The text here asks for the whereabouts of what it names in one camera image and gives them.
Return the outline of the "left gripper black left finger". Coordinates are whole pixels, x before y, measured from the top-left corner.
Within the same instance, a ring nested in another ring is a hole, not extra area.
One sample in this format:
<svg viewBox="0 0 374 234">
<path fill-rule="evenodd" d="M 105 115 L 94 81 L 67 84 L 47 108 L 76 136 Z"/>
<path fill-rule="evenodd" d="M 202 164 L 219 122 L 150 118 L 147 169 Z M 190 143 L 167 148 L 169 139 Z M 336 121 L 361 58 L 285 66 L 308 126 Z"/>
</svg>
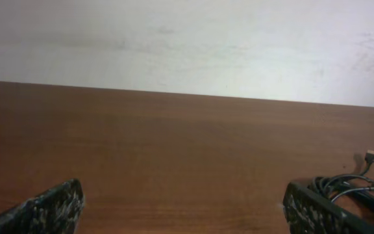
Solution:
<svg viewBox="0 0 374 234">
<path fill-rule="evenodd" d="M 0 234 L 74 234 L 84 208 L 81 182 L 70 179 L 0 214 Z"/>
</svg>

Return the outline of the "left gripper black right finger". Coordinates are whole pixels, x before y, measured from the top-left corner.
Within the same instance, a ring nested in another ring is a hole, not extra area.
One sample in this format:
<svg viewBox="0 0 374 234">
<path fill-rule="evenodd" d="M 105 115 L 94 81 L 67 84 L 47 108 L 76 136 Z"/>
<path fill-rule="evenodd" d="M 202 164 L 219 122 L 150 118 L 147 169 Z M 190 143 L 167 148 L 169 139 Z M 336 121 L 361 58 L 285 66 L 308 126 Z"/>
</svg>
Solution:
<svg viewBox="0 0 374 234">
<path fill-rule="evenodd" d="M 288 184 L 282 204 L 291 234 L 374 234 L 374 225 L 296 182 Z"/>
</svg>

